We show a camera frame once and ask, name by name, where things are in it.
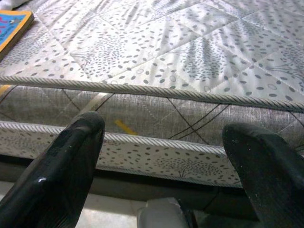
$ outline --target white floor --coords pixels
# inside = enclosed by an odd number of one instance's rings
[[[0,181],[0,200],[13,183]],[[76,228],[136,228],[136,212],[145,202],[89,194]]]

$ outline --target book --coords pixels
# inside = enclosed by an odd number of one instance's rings
[[[0,61],[18,42],[33,20],[32,12],[0,10]]]

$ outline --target mattress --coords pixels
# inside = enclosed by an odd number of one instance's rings
[[[36,158],[77,114],[97,168],[241,187],[221,140],[251,123],[304,151],[301,0],[32,0],[0,62],[0,154]]]

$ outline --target black plastic piece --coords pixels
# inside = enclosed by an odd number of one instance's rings
[[[104,137],[95,112],[78,116],[23,172],[0,202],[1,228],[73,228]]]
[[[249,124],[223,130],[225,151],[266,228],[304,227],[304,159],[278,135]]]

